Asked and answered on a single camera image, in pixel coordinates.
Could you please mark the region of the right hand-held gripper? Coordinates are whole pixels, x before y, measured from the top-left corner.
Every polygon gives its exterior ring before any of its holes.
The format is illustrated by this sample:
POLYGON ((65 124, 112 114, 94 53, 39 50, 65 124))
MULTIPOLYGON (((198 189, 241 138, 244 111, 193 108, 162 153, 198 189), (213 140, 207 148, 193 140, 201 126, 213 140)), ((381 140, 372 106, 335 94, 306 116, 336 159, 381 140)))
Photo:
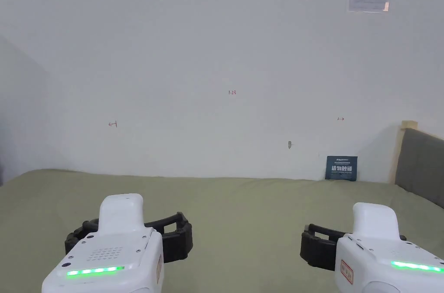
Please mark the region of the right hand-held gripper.
POLYGON ((306 225, 300 257, 309 266, 335 270, 341 293, 443 292, 443 260, 400 235, 390 207, 358 202, 353 218, 350 234, 306 225))

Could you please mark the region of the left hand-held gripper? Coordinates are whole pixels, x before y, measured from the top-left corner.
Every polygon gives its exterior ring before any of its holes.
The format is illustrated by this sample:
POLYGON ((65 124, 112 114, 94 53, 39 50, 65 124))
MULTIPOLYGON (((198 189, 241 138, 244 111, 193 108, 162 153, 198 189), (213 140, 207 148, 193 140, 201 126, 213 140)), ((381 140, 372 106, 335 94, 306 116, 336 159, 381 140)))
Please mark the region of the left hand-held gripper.
POLYGON ((159 293, 164 263, 185 260, 192 225, 182 212, 144 224, 139 194, 110 195, 99 220, 69 233, 66 256, 46 276, 44 293, 159 293))

